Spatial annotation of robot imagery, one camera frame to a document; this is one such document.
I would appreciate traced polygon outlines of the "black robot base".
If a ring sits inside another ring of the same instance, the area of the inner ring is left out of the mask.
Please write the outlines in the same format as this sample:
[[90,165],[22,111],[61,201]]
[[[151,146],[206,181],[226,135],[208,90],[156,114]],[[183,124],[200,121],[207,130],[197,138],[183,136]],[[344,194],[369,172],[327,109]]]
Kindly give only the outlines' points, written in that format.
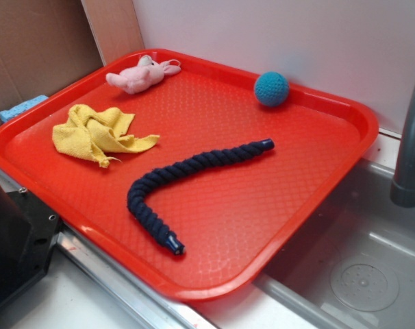
[[0,185],[0,310],[46,276],[61,224],[32,192]]

